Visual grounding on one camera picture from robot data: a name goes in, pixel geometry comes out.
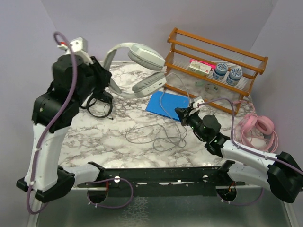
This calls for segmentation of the grey white headphones with cable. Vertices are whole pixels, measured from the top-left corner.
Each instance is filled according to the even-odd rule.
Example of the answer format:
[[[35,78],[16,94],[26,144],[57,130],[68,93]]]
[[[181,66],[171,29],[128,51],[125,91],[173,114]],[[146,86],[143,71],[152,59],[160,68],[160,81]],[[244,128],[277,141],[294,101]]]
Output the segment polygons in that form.
[[[109,91],[116,99],[113,125],[103,131],[105,151],[151,154],[180,153],[186,148],[188,131],[171,116],[146,111],[155,91],[163,90],[165,60],[143,44],[122,43],[111,48],[102,61],[111,71]]]

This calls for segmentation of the pink headphones with cable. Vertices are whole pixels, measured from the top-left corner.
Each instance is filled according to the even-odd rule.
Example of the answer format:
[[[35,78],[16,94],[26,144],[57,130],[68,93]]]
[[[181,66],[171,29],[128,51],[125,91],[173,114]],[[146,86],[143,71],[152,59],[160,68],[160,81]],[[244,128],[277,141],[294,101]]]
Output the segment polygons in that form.
[[[254,105],[249,101],[234,101],[233,105],[242,103],[247,103],[252,110],[234,126],[232,130],[233,139],[248,147],[267,153],[275,153],[279,145],[279,139],[274,123],[266,116],[258,116]],[[262,147],[255,147],[252,143],[253,139],[263,140],[266,144]]]

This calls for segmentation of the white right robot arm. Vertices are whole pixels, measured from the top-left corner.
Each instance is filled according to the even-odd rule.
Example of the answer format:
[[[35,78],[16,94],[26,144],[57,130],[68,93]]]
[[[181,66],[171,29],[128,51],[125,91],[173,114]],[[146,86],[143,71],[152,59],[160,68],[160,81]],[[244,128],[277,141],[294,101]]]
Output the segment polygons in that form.
[[[221,184],[246,182],[271,191],[284,202],[295,201],[303,187],[303,172],[289,153],[267,153],[234,142],[220,132],[221,125],[214,115],[200,118],[190,107],[177,107],[175,112],[181,125],[189,126],[210,154],[232,160],[217,174]]]

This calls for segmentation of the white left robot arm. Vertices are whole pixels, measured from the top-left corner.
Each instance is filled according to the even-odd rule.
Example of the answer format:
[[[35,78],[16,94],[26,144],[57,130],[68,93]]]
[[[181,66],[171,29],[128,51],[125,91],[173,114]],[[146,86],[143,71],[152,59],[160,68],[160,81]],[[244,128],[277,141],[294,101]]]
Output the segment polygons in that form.
[[[103,94],[112,76],[96,57],[86,61],[79,54],[75,61],[69,54],[59,57],[52,73],[48,90],[34,102],[30,165],[26,176],[17,180],[18,188],[34,191],[42,203],[64,197],[76,185],[80,175],[58,165],[63,140],[84,101],[90,94]]]

